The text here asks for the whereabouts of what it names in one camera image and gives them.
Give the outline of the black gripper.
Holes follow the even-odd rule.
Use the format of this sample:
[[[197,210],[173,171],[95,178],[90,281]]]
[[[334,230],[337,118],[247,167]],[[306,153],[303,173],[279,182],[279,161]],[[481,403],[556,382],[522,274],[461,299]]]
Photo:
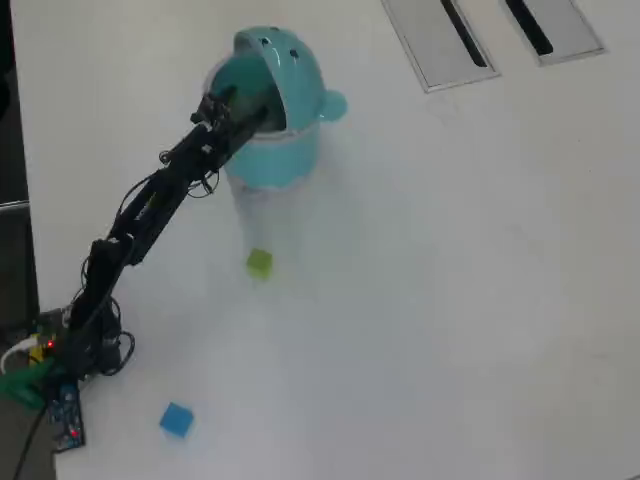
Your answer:
[[[195,125],[192,144],[196,152],[206,158],[230,160],[256,134],[278,131],[278,118],[272,110],[261,107],[250,114],[242,112],[237,98],[235,85],[203,95],[190,118]]]

